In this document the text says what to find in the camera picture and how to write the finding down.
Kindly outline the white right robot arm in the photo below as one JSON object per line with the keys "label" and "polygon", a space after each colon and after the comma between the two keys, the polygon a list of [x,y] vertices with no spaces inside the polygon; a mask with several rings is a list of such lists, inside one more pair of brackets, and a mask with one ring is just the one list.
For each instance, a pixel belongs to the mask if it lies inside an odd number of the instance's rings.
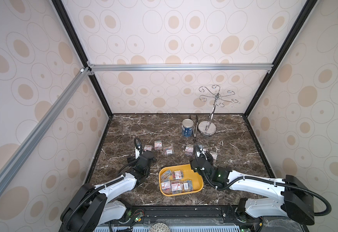
{"label": "white right robot arm", "polygon": [[204,154],[195,155],[190,166],[205,184],[217,191],[245,191],[261,196],[260,199],[241,199],[236,210],[239,216],[288,217],[301,225],[314,225],[316,217],[326,216],[332,211],[327,199],[309,190],[295,176],[264,178],[230,168],[217,168]]}

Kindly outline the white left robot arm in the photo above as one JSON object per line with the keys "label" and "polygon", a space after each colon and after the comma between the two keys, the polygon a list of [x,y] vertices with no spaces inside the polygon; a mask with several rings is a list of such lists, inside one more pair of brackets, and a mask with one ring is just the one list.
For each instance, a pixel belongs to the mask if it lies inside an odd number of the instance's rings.
{"label": "white left robot arm", "polygon": [[155,162],[155,154],[144,151],[134,160],[133,166],[117,178],[96,186],[82,185],[61,214],[59,231],[92,232],[101,224],[125,217],[129,205],[117,197],[141,185]]}

